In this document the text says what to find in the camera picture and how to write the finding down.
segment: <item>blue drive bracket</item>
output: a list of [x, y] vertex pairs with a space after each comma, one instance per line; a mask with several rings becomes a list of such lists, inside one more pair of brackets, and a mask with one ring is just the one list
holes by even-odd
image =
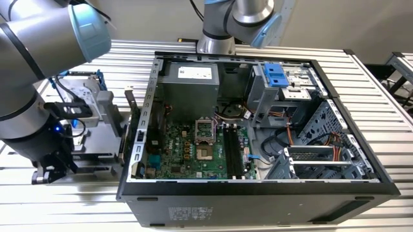
[[264, 74], [270, 87], [288, 87], [290, 85], [281, 64], [264, 64]]

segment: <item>robotic arm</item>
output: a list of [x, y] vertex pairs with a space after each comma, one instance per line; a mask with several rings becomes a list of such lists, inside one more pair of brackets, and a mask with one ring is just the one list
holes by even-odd
[[32, 84], [106, 54], [111, 38], [87, 4], [0, 0], [0, 14], [0, 139], [38, 168], [32, 183], [51, 183], [76, 172], [74, 142]]
[[256, 48], [276, 38], [282, 16], [274, 0], [206, 0], [199, 53], [235, 54], [234, 37]]
[[[32, 184], [76, 172], [71, 126], [46, 109], [38, 81], [110, 51], [106, 23], [92, 6], [67, 0], [0, 0], [0, 139], [38, 171]], [[274, 38], [281, 16], [274, 0], [206, 0], [198, 52], [235, 54], [234, 36], [253, 47]]]

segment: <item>power supply label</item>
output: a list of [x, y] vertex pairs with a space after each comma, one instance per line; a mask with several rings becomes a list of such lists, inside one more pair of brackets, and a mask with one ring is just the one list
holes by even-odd
[[202, 67], [181, 67], [178, 70], [178, 78], [211, 80], [213, 69]]

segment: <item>ram slot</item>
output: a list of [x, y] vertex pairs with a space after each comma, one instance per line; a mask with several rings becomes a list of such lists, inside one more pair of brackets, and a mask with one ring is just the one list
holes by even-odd
[[225, 128], [225, 150], [226, 150], [226, 172], [227, 177], [241, 179], [243, 175], [242, 156], [238, 145], [238, 135], [235, 128]]

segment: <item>motherboard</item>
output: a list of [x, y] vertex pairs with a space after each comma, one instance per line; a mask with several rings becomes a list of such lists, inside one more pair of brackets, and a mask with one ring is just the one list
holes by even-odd
[[[165, 147], [149, 157], [147, 178], [229, 179], [238, 169], [239, 179], [256, 179], [246, 128], [210, 122], [167, 123]], [[229, 139], [230, 130], [235, 134]]]

